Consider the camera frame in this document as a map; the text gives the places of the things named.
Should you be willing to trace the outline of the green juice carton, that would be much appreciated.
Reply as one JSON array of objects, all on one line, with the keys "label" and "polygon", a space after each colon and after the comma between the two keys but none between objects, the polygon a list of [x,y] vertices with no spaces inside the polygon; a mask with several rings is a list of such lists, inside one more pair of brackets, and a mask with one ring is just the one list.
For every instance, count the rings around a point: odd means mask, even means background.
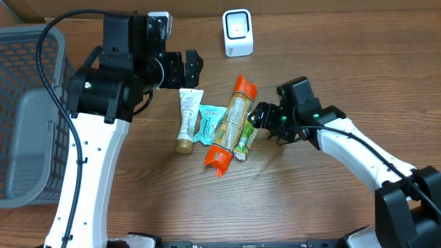
[{"label": "green juice carton", "polygon": [[250,112],[248,114],[244,123],[242,134],[234,149],[234,157],[240,161],[246,161],[248,159],[254,144],[254,140],[260,131],[258,127],[254,127],[255,118],[256,116],[254,113]]}]

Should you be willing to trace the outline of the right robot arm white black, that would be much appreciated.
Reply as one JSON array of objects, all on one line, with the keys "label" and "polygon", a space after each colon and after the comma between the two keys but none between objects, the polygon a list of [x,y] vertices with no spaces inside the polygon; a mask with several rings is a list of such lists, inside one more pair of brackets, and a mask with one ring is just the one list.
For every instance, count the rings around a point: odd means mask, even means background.
[{"label": "right robot arm white black", "polygon": [[276,88],[279,104],[260,102],[249,120],[279,145],[308,141],[334,157],[375,197],[375,224],[333,241],[332,247],[440,246],[440,171],[418,169],[365,136],[344,112],[322,107],[305,76]]}]

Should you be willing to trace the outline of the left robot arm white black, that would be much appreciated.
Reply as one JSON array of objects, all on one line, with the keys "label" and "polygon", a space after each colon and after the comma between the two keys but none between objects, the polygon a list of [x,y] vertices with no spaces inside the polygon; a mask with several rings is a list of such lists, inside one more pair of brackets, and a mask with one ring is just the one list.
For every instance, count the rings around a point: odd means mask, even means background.
[{"label": "left robot arm white black", "polygon": [[158,88],[194,92],[203,60],[168,52],[168,12],[103,13],[103,43],[93,49],[68,81],[66,103],[55,101],[70,140],[57,214],[46,247],[157,248],[161,239],[130,232],[107,234],[107,209],[121,146],[134,115]]}]

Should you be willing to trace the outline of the white cream tube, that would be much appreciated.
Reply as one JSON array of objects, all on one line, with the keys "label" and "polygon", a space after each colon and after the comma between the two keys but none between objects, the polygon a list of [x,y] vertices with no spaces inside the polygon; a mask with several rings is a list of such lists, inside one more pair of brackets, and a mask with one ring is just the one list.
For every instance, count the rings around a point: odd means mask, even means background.
[{"label": "white cream tube", "polygon": [[181,128],[177,137],[176,151],[190,154],[193,151],[194,129],[198,118],[203,90],[181,88],[179,90],[181,107]]}]

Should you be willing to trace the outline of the orange cracker pack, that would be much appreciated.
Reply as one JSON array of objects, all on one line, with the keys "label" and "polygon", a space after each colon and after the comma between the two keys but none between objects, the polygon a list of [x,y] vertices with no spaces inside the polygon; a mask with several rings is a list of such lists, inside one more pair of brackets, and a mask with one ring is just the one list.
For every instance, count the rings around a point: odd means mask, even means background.
[{"label": "orange cracker pack", "polygon": [[211,165],[217,177],[223,176],[234,157],[245,120],[258,93],[255,83],[240,74],[237,78],[227,111],[217,127],[214,142],[210,145],[204,165]]}]

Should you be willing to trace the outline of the teal wipes pack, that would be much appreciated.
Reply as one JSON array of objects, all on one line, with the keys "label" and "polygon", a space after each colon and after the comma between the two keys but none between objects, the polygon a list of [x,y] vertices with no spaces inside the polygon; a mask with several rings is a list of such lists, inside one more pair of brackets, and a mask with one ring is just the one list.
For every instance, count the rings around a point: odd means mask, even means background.
[{"label": "teal wipes pack", "polygon": [[194,135],[194,142],[201,142],[204,145],[211,145],[214,142],[217,127],[222,121],[227,108],[214,105],[201,105],[201,122],[199,131]]}]

